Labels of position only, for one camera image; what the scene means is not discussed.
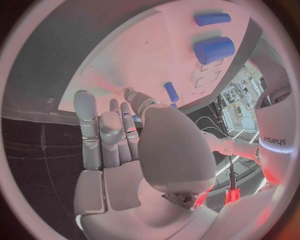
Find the black floor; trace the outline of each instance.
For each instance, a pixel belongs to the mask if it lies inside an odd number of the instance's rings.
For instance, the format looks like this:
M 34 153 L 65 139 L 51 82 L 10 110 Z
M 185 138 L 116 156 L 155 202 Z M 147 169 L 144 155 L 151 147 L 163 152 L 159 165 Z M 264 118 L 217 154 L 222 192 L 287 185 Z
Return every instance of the black floor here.
M 194 122 L 202 116 L 213 119 L 207 108 L 188 116 Z M 197 125 L 200 129 L 213 126 L 207 118 L 201 119 Z M 73 209 L 76 182 L 80 172 L 84 170 L 80 127 L 3 118 L 2 130 L 12 174 L 33 209 L 67 239 L 85 240 L 75 223 Z M 219 138 L 223 137 L 213 128 L 208 130 Z M 216 163 L 224 159 L 219 153 L 214 155 Z M 3 230 L 5 238 L 0 236 L 0 239 L 33 239 L 26 231 L 21 234 L 24 238 L 20 238 L 20 234 L 19 237 L 14 237 L 15 227 L 11 226 L 18 226 L 18 231 L 22 231 L 23 227 L 3 199 L 0 203 L 5 222 L 10 223 Z

